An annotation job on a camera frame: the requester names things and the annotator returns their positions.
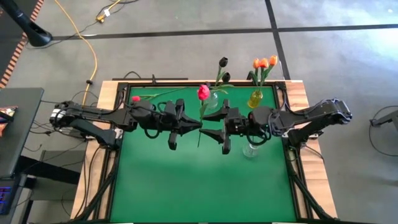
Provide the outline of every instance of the orange tulip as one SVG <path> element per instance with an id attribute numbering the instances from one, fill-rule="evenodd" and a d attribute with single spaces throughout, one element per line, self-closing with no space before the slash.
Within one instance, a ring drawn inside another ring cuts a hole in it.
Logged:
<path id="1" fill-rule="evenodd" d="M 269 59 L 269 65 L 274 66 L 277 63 L 278 63 L 278 56 L 276 55 L 271 56 L 271 58 Z"/>
<path id="2" fill-rule="evenodd" d="M 266 58 L 261 59 L 260 67 L 261 68 L 268 68 L 268 60 Z"/>
<path id="3" fill-rule="evenodd" d="M 260 60 L 258 58 L 254 59 L 253 68 L 257 69 L 260 67 Z"/>

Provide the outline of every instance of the yellow liquid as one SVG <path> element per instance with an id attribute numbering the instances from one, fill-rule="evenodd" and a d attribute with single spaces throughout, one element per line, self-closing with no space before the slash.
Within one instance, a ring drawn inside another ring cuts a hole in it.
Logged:
<path id="1" fill-rule="evenodd" d="M 256 90 L 251 93 L 250 99 L 248 101 L 248 106 L 250 108 L 256 108 L 260 105 L 262 100 L 262 91 Z"/>

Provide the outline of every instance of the black stand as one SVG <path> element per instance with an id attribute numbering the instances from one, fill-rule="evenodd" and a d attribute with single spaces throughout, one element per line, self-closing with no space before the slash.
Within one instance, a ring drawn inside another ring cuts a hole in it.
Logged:
<path id="1" fill-rule="evenodd" d="M 45 162 L 40 162 L 25 156 L 19 157 L 15 170 L 16 174 L 21 172 L 28 175 L 48 178 L 68 184 L 77 184 L 79 183 L 80 178 L 80 173 L 78 172 L 68 170 L 63 167 L 57 167 Z"/>
<path id="2" fill-rule="evenodd" d="M 0 6 L 21 27 L 33 47 L 42 47 L 51 42 L 52 35 L 30 21 L 13 0 L 0 0 Z"/>
<path id="3" fill-rule="evenodd" d="M 398 130 L 398 111 L 394 111 L 390 114 L 387 114 L 379 119 L 372 119 L 371 120 L 371 125 L 373 127 L 380 127 L 380 125 L 384 123 L 390 123 L 393 122 L 396 129 Z"/>

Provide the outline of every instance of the black metal frame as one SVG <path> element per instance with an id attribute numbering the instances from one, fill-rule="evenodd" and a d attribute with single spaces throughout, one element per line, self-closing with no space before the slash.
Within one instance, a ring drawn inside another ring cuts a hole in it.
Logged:
<path id="1" fill-rule="evenodd" d="M 253 84 L 250 82 L 231 82 L 234 86 L 252 86 Z M 126 91 L 126 95 L 130 96 L 131 94 L 131 89 L 134 87 L 172 87 L 172 86 L 198 86 L 203 84 L 202 82 L 189 82 L 189 83 L 182 83 L 182 82 L 170 82 L 170 83 L 162 83 L 162 82 L 151 82 L 151 83 L 119 83 L 118 84 L 118 91 Z M 264 86 L 268 86 L 272 88 L 272 91 L 274 93 L 274 102 L 277 108 L 281 107 L 281 104 L 279 102 L 279 94 L 278 94 L 278 90 L 279 89 L 285 89 L 285 82 L 273 82 L 273 83 L 265 83 Z M 117 94 L 116 95 L 116 100 L 115 100 L 115 105 L 117 105 L 117 103 L 120 101 L 120 95 Z M 286 161 L 286 166 L 288 166 L 288 162 L 289 162 L 289 155 L 288 155 L 288 151 L 289 151 L 289 146 L 287 144 L 287 141 L 285 139 L 282 138 L 282 145 L 284 148 L 284 156 L 285 156 L 285 161 Z M 302 161 L 301 158 L 298 157 L 299 154 L 297 151 L 295 152 L 295 156 L 297 156 L 298 159 L 295 160 L 296 162 L 296 166 L 297 166 L 297 171 L 298 171 L 298 177 L 299 179 L 304 183 L 304 185 L 306 186 L 305 183 L 305 176 L 304 176 L 304 171 L 303 171 L 303 166 L 302 166 Z M 116 152 L 115 155 L 115 159 L 120 156 L 121 152 Z M 108 170 L 108 161 L 109 161 L 109 156 L 110 156 L 110 152 L 107 151 L 104 157 L 104 162 L 103 162 L 103 167 L 101 170 L 101 180 L 100 183 L 103 182 L 103 180 L 106 177 L 106 173 Z M 289 174 L 289 171 L 287 170 L 287 174 L 288 174 L 288 178 L 289 178 L 289 185 L 290 185 L 290 191 L 292 193 L 292 200 L 293 200 L 293 206 L 294 206 L 294 212 L 295 212 L 295 216 L 296 219 L 299 220 L 302 217 L 300 216 L 300 208 L 299 208 L 299 201 L 297 198 L 297 192 L 296 192 L 296 188 L 295 188 L 295 182 L 294 179 L 292 177 L 292 175 Z M 109 186 L 109 196 L 108 196 L 108 202 L 106 205 L 106 215 L 105 215 L 105 219 L 110 220 L 110 216 L 111 216 L 111 210 L 112 210 L 112 202 L 113 202 L 113 197 L 114 197 L 114 188 L 116 185 L 116 180 L 117 180 L 117 176 L 115 177 L 115 179 L 113 180 L 113 182 L 111 183 L 111 185 Z M 306 198 L 304 198 L 305 201 L 305 209 L 306 209 L 306 213 L 307 213 L 307 217 L 309 218 L 313 218 L 312 215 L 312 210 L 309 206 L 308 200 Z M 94 212 L 94 219 L 98 218 L 98 214 L 99 214 L 99 207 L 100 207 L 100 203 L 97 205 L 97 208 Z"/>

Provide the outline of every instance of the keyboard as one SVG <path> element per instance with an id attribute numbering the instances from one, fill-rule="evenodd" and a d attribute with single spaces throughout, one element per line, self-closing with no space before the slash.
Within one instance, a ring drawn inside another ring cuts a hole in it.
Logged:
<path id="1" fill-rule="evenodd" d="M 10 212 L 18 184 L 19 179 L 0 179 L 0 215 Z"/>

